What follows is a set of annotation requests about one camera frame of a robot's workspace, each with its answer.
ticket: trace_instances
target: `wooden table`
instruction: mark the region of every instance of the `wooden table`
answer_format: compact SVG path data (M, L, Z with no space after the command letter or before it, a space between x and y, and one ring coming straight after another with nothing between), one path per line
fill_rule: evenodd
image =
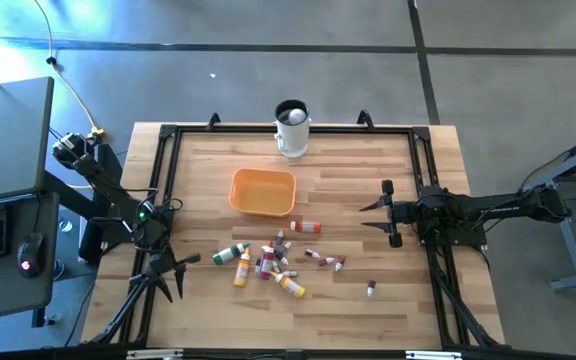
M122 179L126 188L147 187L160 125L135 124ZM440 184L455 193L468 193L455 127L432 126L430 130ZM148 346L440 347L428 262L416 235L409 226L400 226L404 245L392 249L386 234L360 225L384 221L385 210L357 212L377 199L382 179L393 181L397 200L416 199L407 138L311 134L309 144L306 156L288 159L277 152L270 134L183 135L173 197L182 199L184 207L175 214L171 243L177 258L199 252L203 260L186 273L183 300L174 290L173 275L165 275L174 302L168 303L157 292ZM297 199L288 218L255 217L230 208L232 175L241 167L295 174ZM162 173L162 188L165 177ZM260 246L279 228L289 220L302 219L322 224L320 234L286 233L286 240L293 243L289 268L299 271L296 280L307 290L303 300L252 273L245 288L235 288L237 261L223 266L212 263L215 252L238 242L251 243L254 263ZM346 255L346 264L341 272L334 272L332 266L320 268L304 255L306 248L325 256ZM134 250L125 244L102 259L82 340L97 334L123 301L133 258ZM464 301L487 331L503 342L490 276L481 255L469 248L455 248L455 262ZM372 298L366 296L369 279L377 281ZM447 312L454 333L448 305ZM140 314L138 306L135 320ZM138 323L133 321L133 334Z

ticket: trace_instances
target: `small bottle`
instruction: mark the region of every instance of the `small bottle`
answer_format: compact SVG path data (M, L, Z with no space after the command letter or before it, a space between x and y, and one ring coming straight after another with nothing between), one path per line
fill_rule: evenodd
M217 265L225 264L228 261L234 259L235 256L239 256L239 255L243 254L244 250L246 250L246 248L248 246L250 246L250 243L245 243L245 244L239 243L237 245L233 245L233 246L226 248L226 249L223 249L220 252L218 252L217 254L213 255L212 260Z
M281 268L279 267L279 264L277 263L277 260L273 260L272 261L272 271L276 272L276 273L280 273L281 272Z
M319 266L326 266L328 264L332 264L335 261L335 258L323 258L319 260Z
M321 231L321 224L310 221L291 221L290 230L297 232L315 232Z
M321 258L321 255L314 250L306 249L306 256L310 256L313 259Z
M270 273L272 272L272 261L275 260L274 249L268 246L261 247L264 253L261 257L261 266L259 269L259 278L263 280L270 279Z
M286 266L290 266L290 263L288 262L288 259L284 256L284 254L282 254L281 252L279 252L279 250L275 249L275 257L277 259L279 259L279 261L281 261L282 264L286 265Z
M234 285L237 287L246 286L246 279L248 278L248 268L250 267L250 249L246 248L241 258L239 259L239 266L237 266L237 272L235 273Z
M277 236L275 236L275 246L280 246L281 244L284 243L284 231L283 230L279 230L279 232L277 233Z
M372 296L375 293L375 286L377 286L375 280L368 280L368 296Z
M261 259L257 259L255 263L255 276L259 277L259 271L261 270Z
M279 249L277 249L278 252L281 253L281 255L286 256L286 254L288 254L288 250L290 250L290 247L292 246L292 243L290 241L288 241L285 244L282 244Z
M301 299L302 297L304 297L306 289L304 289L301 285L297 284L296 282L290 280L290 278L274 272L272 273L272 277L275 278L275 282L279 284L279 286L281 286L282 289L293 294L297 299Z
M344 267L344 263L346 262L345 256L337 256L337 263L335 264L335 271L341 271L341 268Z

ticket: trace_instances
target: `plastic bowl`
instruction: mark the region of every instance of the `plastic bowl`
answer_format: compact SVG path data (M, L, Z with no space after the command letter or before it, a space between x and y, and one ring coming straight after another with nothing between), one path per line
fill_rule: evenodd
M295 206L297 180L287 171L239 169L232 178L230 206L246 214L281 217Z

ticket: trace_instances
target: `cup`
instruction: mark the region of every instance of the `cup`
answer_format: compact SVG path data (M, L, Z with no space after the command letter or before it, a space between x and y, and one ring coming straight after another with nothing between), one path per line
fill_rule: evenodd
M300 100L285 100L275 108L277 148L287 157L299 157L308 150L310 111Z

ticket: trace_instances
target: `gray floor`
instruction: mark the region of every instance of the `gray floor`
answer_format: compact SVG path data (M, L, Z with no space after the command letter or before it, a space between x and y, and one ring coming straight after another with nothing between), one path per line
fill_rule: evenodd
M405 0L41 3L60 40L414 45ZM428 46L576 48L576 0L417 4ZM31 1L0 0L0 36L46 37ZM0 42L0 81L50 75L46 53ZM63 50L57 57L118 152L127 148L135 121L207 121L218 111L223 121L265 122L288 97L306 101L316 122L350 123L367 108L380 124L428 123L414 54ZM441 123L457 126L474 195L514 191L532 169L576 144L576 57L437 55L428 61ZM88 130L59 81L52 126ZM48 168L67 182L83 182L51 159ZM576 195L576 187L565 190ZM548 285L572 274L558 228L508 220L489 240L507 342L576 354L576 290L554 293ZM89 284L86 277L58 283L51 308L63 313L62 324L10 341L0 337L0 351L63 344ZM29 316L0 318L0 329L21 334Z

